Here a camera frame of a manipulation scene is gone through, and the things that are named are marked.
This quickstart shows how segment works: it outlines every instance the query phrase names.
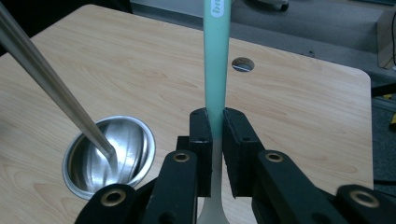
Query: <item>white label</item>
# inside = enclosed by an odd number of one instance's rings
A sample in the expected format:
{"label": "white label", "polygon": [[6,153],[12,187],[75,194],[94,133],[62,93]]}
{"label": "white label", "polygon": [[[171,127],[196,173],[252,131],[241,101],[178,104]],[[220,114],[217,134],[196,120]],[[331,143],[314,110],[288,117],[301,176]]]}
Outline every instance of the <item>white label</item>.
{"label": "white label", "polygon": [[222,17],[224,15],[224,0],[211,0],[210,14],[216,18]]}

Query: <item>silver ladle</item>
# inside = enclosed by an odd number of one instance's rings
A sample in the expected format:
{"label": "silver ladle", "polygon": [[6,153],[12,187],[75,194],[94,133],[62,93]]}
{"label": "silver ladle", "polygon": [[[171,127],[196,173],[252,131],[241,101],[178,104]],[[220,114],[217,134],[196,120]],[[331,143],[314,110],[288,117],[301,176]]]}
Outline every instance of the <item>silver ladle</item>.
{"label": "silver ladle", "polygon": [[125,116],[96,125],[1,2],[0,43],[82,132],[64,158],[67,187],[90,199],[108,184],[134,186],[144,177],[155,154],[150,129],[139,119]]}

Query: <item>metal bowl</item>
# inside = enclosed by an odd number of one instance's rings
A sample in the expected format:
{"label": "metal bowl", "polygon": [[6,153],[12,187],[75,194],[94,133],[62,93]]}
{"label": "metal bowl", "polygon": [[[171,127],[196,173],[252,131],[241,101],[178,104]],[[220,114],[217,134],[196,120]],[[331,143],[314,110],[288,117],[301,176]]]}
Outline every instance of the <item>metal bowl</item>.
{"label": "metal bowl", "polygon": [[99,189],[114,183],[136,186],[154,161],[155,143],[149,127],[140,119],[114,116],[96,125],[115,148],[117,169],[80,133],[64,156],[66,186],[78,197],[89,200]]}

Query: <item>gray floor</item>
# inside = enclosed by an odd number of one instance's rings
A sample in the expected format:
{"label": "gray floor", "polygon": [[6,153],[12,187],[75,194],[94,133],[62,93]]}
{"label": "gray floor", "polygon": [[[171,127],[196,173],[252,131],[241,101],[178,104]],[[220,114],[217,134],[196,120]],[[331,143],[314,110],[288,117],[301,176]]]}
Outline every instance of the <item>gray floor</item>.
{"label": "gray floor", "polygon": [[[396,82],[396,71],[377,66],[376,21],[380,9],[329,0],[290,0],[286,12],[253,0],[236,0],[230,36],[276,49],[356,67],[372,78],[372,86]],[[203,29],[201,18],[133,5],[137,15]],[[396,132],[388,125],[396,109],[373,102],[373,158],[378,191],[396,196]]]}

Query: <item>wooden table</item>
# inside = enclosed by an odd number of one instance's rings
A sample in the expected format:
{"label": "wooden table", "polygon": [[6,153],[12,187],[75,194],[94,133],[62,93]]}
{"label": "wooden table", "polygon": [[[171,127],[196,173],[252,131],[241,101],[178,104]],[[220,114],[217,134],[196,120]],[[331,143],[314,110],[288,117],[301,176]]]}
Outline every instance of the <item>wooden table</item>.
{"label": "wooden table", "polygon": [[[86,6],[33,38],[93,119],[130,115],[153,131],[156,177],[189,114],[205,106],[201,31]],[[226,105],[243,111],[264,146],[290,155],[316,186],[373,186],[370,78],[361,70],[231,39]],[[70,223],[86,201],[62,178],[78,128],[8,54],[0,58],[0,222]],[[249,199],[231,196],[231,223],[255,223]]]}

